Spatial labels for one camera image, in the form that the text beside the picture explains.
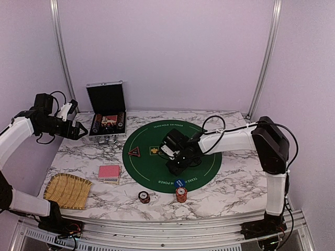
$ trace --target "red deck of cards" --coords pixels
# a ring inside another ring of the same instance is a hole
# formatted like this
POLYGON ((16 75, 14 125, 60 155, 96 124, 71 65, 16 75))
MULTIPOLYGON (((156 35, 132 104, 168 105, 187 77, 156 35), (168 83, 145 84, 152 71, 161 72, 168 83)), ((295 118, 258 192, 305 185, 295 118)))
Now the red deck of cards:
POLYGON ((104 183, 118 185, 120 183, 120 171, 119 165, 100 166, 98 179, 104 183))

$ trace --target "vertical metal post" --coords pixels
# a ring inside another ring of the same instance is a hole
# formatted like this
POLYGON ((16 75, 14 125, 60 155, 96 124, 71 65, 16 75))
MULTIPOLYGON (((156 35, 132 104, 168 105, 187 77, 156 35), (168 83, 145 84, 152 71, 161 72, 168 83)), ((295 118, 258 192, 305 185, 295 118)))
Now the vertical metal post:
POLYGON ((61 23, 60 23, 60 18, 59 18, 59 13, 58 13, 58 0, 51 0, 51 14, 52 14, 52 20, 54 24, 54 31, 55 31, 55 36, 56 36, 56 41, 58 45, 58 53, 60 56, 61 64, 62 64, 62 69, 65 77, 65 82, 66 82, 66 87, 68 88, 68 92, 70 94, 70 97, 72 99, 75 99, 75 93, 70 77, 70 72, 68 68, 68 63, 66 61, 66 56, 65 56, 65 49, 64 49, 64 43, 63 43, 63 38, 62 38, 62 30, 61 30, 61 23))
POLYGON ((274 6, 273 6, 273 13, 272 13, 272 19, 271 19, 271 26, 270 26, 270 33, 269 33, 269 38, 267 40, 267 46, 266 46, 266 51, 265 51, 265 56, 260 72, 260 76, 258 78, 257 86, 255 93, 253 95, 251 105, 247 114, 247 118, 250 119, 252 118, 257 104, 259 102, 261 92, 264 86, 265 78, 266 78, 266 73, 267 73, 267 68, 269 67, 270 59, 273 53, 275 41, 276 41, 276 36, 278 32, 278 26, 279 26, 279 18, 282 10, 282 0, 275 0, 274 1, 274 6))

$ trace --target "white marble surface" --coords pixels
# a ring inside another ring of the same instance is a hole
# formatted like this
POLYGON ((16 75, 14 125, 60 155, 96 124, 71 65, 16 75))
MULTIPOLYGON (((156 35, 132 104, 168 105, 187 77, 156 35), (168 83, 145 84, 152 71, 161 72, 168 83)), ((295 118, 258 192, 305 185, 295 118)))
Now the white marble surface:
MULTIPOLYGON (((130 111, 127 112, 127 135, 139 127, 158 120, 176 119, 199 126, 210 115, 224 117, 227 128, 245 125, 239 112, 208 111, 130 111)), ((90 128, 92 113, 80 113, 76 120, 90 128)), ((207 129, 221 127, 212 120, 207 129)), ((93 182, 85 210, 61 210, 63 215, 105 220, 168 221, 203 219, 265 209, 266 178, 256 152, 236 151, 222 154, 222 165, 207 185, 187 194, 186 203, 178 203, 174 194, 149 190, 134 181, 122 166, 122 148, 126 137, 115 145, 98 145, 88 136, 71 141, 64 139, 49 169, 40 197, 50 178, 57 173, 69 173, 93 182), (104 184, 97 180, 99 166, 121 165, 120 185, 104 184), (138 192, 150 194, 149 204, 138 200, 138 192)))

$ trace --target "metal vent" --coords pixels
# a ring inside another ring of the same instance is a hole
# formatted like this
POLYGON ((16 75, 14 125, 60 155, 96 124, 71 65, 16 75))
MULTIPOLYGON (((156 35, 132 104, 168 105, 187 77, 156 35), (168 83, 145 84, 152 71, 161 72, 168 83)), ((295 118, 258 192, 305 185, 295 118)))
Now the metal vent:
MULTIPOLYGON (((70 249, 74 247, 74 241, 72 239, 56 239, 56 235, 44 232, 43 230, 40 229, 31 229, 28 227, 25 236, 37 239, 41 242, 53 244, 59 247, 67 247, 70 249)), ((99 245, 95 243, 89 243, 88 240, 83 239, 76 239, 76 240, 77 240, 76 251, 139 251, 139 250, 145 251, 145 249, 118 248, 106 245, 99 245)), ((242 248, 240 244, 237 244, 225 247, 194 249, 194 251, 242 251, 242 248)))

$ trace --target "wicker tray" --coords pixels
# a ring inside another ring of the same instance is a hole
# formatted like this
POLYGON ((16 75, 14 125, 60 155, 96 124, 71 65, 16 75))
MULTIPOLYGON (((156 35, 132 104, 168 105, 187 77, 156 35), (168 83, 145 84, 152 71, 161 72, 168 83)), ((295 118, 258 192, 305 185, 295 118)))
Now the wicker tray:
POLYGON ((84 210, 92 182, 71 174, 56 174, 44 191, 44 199, 58 203, 63 209, 84 210))

